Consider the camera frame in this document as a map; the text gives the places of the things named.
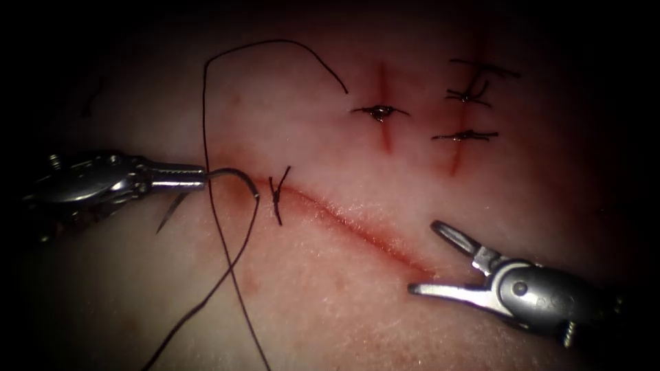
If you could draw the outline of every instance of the metal forceps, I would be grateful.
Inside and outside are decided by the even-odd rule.
[[[434,221],[431,223],[431,230],[461,253],[471,256],[472,266],[484,274],[487,278],[486,283],[483,286],[412,283],[408,285],[408,292],[464,302],[483,311],[514,319],[514,314],[502,304],[498,296],[501,280],[508,270],[498,270],[497,268],[504,262],[510,261],[511,258],[483,246],[467,234],[444,222]]]

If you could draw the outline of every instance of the dark suture thread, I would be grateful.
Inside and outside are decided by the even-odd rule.
[[[203,140],[203,146],[204,146],[204,161],[205,161],[205,164],[206,164],[206,171],[207,172],[208,172],[208,169],[210,167],[209,159],[208,159],[208,141],[206,139],[206,86],[207,86],[208,68],[214,60],[220,58],[221,56],[224,56],[224,55],[232,53],[232,52],[237,52],[237,51],[242,50],[242,49],[247,49],[249,47],[254,47],[254,46],[257,46],[257,45],[264,45],[264,44],[269,44],[269,43],[290,43],[290,44],[300,46],[303,49],[307,50],[335,78],[335,80],[337,80],[339,82],[339,84],[342,86],[342,89],[344,90],[344,93],[345,94],[349,93],[349,91],[346,88],[346,86],[344,85],[344,83],[341,81],[341,79],[339,79],[339,76],[337,76],[337,74],[335,74],[335,72],[332,71],[332,69],[328,65],[326,65],[325,62],[323,62],[323,60],[321,60],[321,58],[313,50],[311,50],[306,45],[303,45],[302,43],[298,43],[296,41],[291,41],[291,40],[286,40],[286,39],[272,39],[272,40],[258,41],[258,42],[255,42],[255,43],[250,43],[250,44],[246,44],[246,45],[242,45],[242,46],[239,46],[239,47],[229,49],[227,51],[221,52],[220,54],[216,54],[215,56],[208,59],[206,61],[206,63],[204,63],[203,76],[202,76],[203,80],[202,80],[202,92],[201,92],[201,127],[202,127],[202,140]],[[250,227],[247,231],[247,236],[245,237],[245,241],[243,243],[243,246],[241,247],[241,250],[239,251],[239,254],[236,256],[236,259],[232,262],[231,257],[229,256],[229,250],[227,248],[227,244],[225,242],[224,235],[222,233],[222,228],[220,227],[220,221],[218,219],[217,212],[215,210],[215,203],[214,203],[214,200],[213,200],[212,185],[209,182],[209,184],[208,184],[208,194],[209,194],[209,199],[210,199],[210,202],[211,202],[211,210],[213,212],[213,217],[215,219],[216,227],[218,229],[218,233],[219,233],[220,239],[222,241],[223,250],[225,252],[225,258],[227,259],[227,262],[230,263],[230,266],[227,269],[227,271],[222,275],[222,277],[218,281],[218,283],[213,287],[211,292],[209,292],[209,294],[206,296],[206,298],[201,303],[199,303],[196,307],[194,307],[190,312],[188,312],[188,314],[183,316],[182,319],[177,323],[177,325],[172,329],[172,331],[170,331],[168,336],[165,338],[165,340],[163,341],[161,346],[156,350],[156,352],[154,353],[152,358],[149,360],[149,362],[142,368],[143,370],[148,370],[149,368],[151,368],[151,366],[153,366],[153,364],[156,362],[156,360],[158,359],[160,354],[163,352],[165,347],[167,347],[167,344],[172,339],[172,337],[175,335],[175,333],[183,326],[183,324],[186,321],[188,321],[188,319],[190,319],[195,313],[200,311],[206,305],[206,302],[208,301],[208,299],[213,295],[213,293],[218,289],[220,284],[222,284],[222,282],[231,273],[232,281],[234,283],[234,289],[236,291],[236,295],[237,295],[237,297],[239,299],[239,302],[241,304],[241,309],[243,310],[243,316],[245,317],[245,320],[247,322],[247,326],[250,329],[250,334],[252,335],[252,338],[253,338],[254,343],[257,347],[257,350],[259,351],[261,359],[263,360],[264,366],[266,367],[266,369],[268,371],[270,371],[270,365],[269,365],[268,360],[266,359],[266,357],[263,353],[263,349],[261,348],[261,344],[259,343],[259,340],[256,337],[256,333],[254,332],[254,328],[252,327],[252,323],[250,321],[250,316],[248,315],[248,311],[245,307],[245,303],[243,301],[243,297],[241,295],[241,291],[240,291],[239,286],[238,286],[236,275],[234,274],[234,265],[238,262],[239,258],[243,254],[243,250],[245,249],[245,247],[248,244],[248,240],[249,240],[250,234],[252,232],[252,226],[253,226],[254,221],[256,219],[256,211],[259,207],[259,191],[256,189],[256,186],[254,185],[254,182],[252,182],[250,177],[247,176],[244,172],[241,172],[240,170],[237,170],[237,169],[222,168],[222,169],[214,170],[212,172],[208,172],[207,177],[209,179],[211,179],[215,176],[224,175],[224,174],[232,174],[232,175],[236,175],[237,177],[241,178],[248,185],[248,187],[250,188],[250,191],[252,192],[253,196],[256,199],[256,205],[255,205],[255,208],[254,208],[254,213],[252,215],[252,220],[250,221]],[[172,205],[168,209],[165,217],[161,221],[156,233],[158,233],[163,228],[163,226],[165,225],[167,220],[172,216],[174,211],[181,204],[181,202],[183,202],[183,200],[186,198],[186,196],[187,196],[187,194],[180,194],[174,200],[174,202],[172,203]]]
[[[275,217],[277,217],[277,223],[282,226],[282,218],[280,217],[280,192],[282,190],[282,183],[284,179],[287,178],[291,170],[291,166],[287,166],[284,176],[280,179],[280,183],[277,185],[277,189],[273,187],[273,177],[268,177],[268,183],[270,184],[270,194],[273,196],[273,209],[275,210]]]
[[[241,178],[247,184],[248,188],[250,189],[250,192],[252,192],[252,196],[254,197],[254,200],[256,202],[254,204],[254,211],[252,212],[252,219],[250,220],[250,225],[247,228],[247,234],[245,235],[245,240],[243,241],[243,245],[241,246],[241,248],[239,250],[239,253],[236,255],[236,258],[233,261],[229,260],[230,265],[227,268],[227,270],[225,271],[225,273],[220,277],[218,282],[216,282],[216,284],[213,286],[213,288],[208,292],[208,294],[205,296],[205,298],[200,303],[198,303],[198,305],[194,306],[181,319],[179,319],[179,321],[174,325],[172,330],[170,330],[169,334],[167,334],[167,336],[165,337],[163,342],[160,344],[158,349],[153,353],[153,355],[151,356],[149,361],[147,361],[147,363],[144,365],[144,367],[142,367],[142,370],[149,370],[154,365],[154,363],[158,360],[158,357],[160,357],[160,355],[163,353],[163,351],[165,350],[167,345],[170,343],[170,341],[172,340],[174,335],[176,335],[176,333],[179,331],[179,329],[181,327],[183,327],[183,325],[190,318],[192,318],[195,314],[197,314],[197,312],[199,312],[203,307],[206,306],[206,304],[208,303],[208,300],[213,296],[215,291],[224,282],[224,280],[227,278],[229,273],[233,273],[234,266],[239,262],[239,259],[241,258],[241,255],[243,255],[243,252],[245,251],[245,248],[248,245],[248,241],[250,240],[250,234],[252,233],[252,227],[254,226],[254,222],[256,220],[256,212],[259,209],[259,192],[257,192],[256,186],[254,185],[254,182],[252,182],[252,180],[245,173],[241,172],[240,170],[236,170],[236,169],[227,169],[227,168],[218,169],[216,171],[213,171],[213,172],[209,173],[210,177],[212,177],[213,175],[236,175],[239,178]],[[211,208],[213,210],[213,215],[214,215],[214,218],[215,218],[215,225],[216,225],[216,227],[217,227],[217,229],[220,233],[220,237],[222,239],[222,244],[225,248],[225,251],[227,251],[227,245],[226,245],[225,239],[224,239],[223,234],[222,234],[222,229],[220,228],[220,222],[218,220],[217,213],[215,211],[215,205],[214,205],[213,202],[211,202]]]
[[[344,93],[345,94],[349,93],[349,90],[346,88],[346,86],[341,81],[341,79],[339,79],[339,76],[337,76],[337,74],[335,74],[335,72],[328,65],[326,65],[325,62],[323,62],[323,60],[312,49],[310,49],[306,45],[303,45],[302,43],[298,43],[297,41],[280,39],[280,38],[272,39],[272,40],[257,41],[255,43],[242,45],[242,46],[235,47],[235,48],[229,49],[227,51],[221,52],[220,54],[216,54],[215,56],[213,56],[209,60],[207,60],[206,63],[204,63],[203,81],[202,81],[203,85],[202,85],[202,92],[201,92],[201,126],[202,126],[202,133],[203,133],[202,137],[203,137],[203,144],[204,144],[204,160],[206,162],[206,169],[209,169],[208,142],[207,142],[207,139],[206,139],[206,85],[208,83],[207,76],[208,76],[208,68],[209,68],[210,64],[214,60],[216,60],[216,59],[218,59],[221,56],[224,56],[226,54],[229,54],[229,53],[232,53],[232,52],[237,52],[239,50],[247,49],[249,47],[254,47],[254,46],[257,46],[257,45],[272,44],[272,43],[289,43],[289,44],[297,45],[297,46],[307,50],[335,78],[335,80],[337,80],[339,82],[339,84],[342,86],[342,89],[344,90]],[[210,200],[211,200],[211,208],[212,208],[212,211],[213,211],[213,215],[214,215],[214,217],[216,219],[216,222],[217,222],[218,232],[220,233],[220,238],[221,238],[222,243],[223,243],[223,249],[224,249],[224,252],[225,252],[225,257],[227,258],[228,262],[231,262],[231,258],[229,257],[229,251],[227,249],[227,245],[225,244],[224,235],[222,234],[222,229],[220,228],[220,224],[217,221],[218,220],[217,219],[217,213],[215,211],[215,205],[213,203],[213,192],[212,192],[212,187],[211,187],[210,183],[209,183],[209,187],[208,187],[208,194],[209,194]],[[236,275],[234,274],[234,270],[233,270],[232,267],[230,267],[229,272],[231,273],[232,281],[234,283],[234,289],[236,291],[236,296],[239,299],[239,303],[241,303],[241,309],[243,310],[243,315],[244,315],[245,320],[247,322],[247,326],[250,329],[250,334],[252,334],[254,344],[256,345],[257,350],[259,351],[259,355],[261,356],[261,359],[263,360],[264,366],[266,367],[266,369],[268,371],[270,371],[270,365],[268,364],[268,360],[266,359],[266,356],[263,353],[263,349],[261,348],[261,344],[259,343],[259,340],[256,337],[256,333],[254,332],[254,328],[252,327],[252,323],[250,321],[250,317],[248,316],[248,311],[245,308],[245,303],[243,302],[243,297],[241,295],[241,291],[239,289],[239,285],[238,285],[238,282],[237,282],[237,279],[236,279]]]
[[[96,97],[98,97],[99,94],[101,94],[101,91],[103,90],[103,77],[98,78],[98,83],[96,84],[96,88],[92,92],[92,94],[87,98],[85,101],[85,104],[82,106],[82,109],[80,110],[80,116],[81,117],[89,117],[91,116],[91,104],[94,102]]]

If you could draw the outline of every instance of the pink skin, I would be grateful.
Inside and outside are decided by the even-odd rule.
[[[262,39],[304,43],[350,94],[292,45],[222,57],[208,75],[210,168],[240,168],[261,193],[235,273],[271,368],[579,368],[574,354],[549,339],[462,304],[406,292],[409,282],[421,280],[481,281],[468,258],[429,230],[436,218],[509,256],[595,282],[633,278],[633,251],[611,258],[625,237],[613,228],[618,220],[594,213],[619,191],[602,185],[620,174],[616,165],[602,165],[617,163],[608,157],[614,151],[602,151],[614,144],[607,131],[590,130],[603,118],[565,73],[568,61],[496,15],[440,14],[405,8],[262,14],[241,18],[250,32],[240,36],[213,12],[186,27],[163,22],[131,37],[90,74],[71,97],[64,114],[70,124],[55,141],[203,164],[204,61]],[[464,32],[467,20],[481,29]],[[488,75],[482,99],[493,109],[445,100],[447,88],[460,90],[471,78],[469,67],[450,58],[496,63],[522,78]],[[98,76],[107,83],[92,117],[76,118]],[[349,113],[374,104],[411,116],[393,113],[380,124]],[[430,141],[467,128],[500,137]],[[267,179],[279,181],[288,165],[280,227]],[[233,178],[214,181],[212,189],[235,256],[254,203]],[[56,362],[142,367],[227,269],[207,192],[190,196],[154,235],[172,198],[130,204],[63,246],[37,253],[43,257],[21,261],[24,271],[38,272],[27,294],[52,314],[34,320],[41,330],[35,336],[47,355],[57,354]],[[49,293],[37,295],[43,285]],[[231,280],[155,367],[265,369]]]

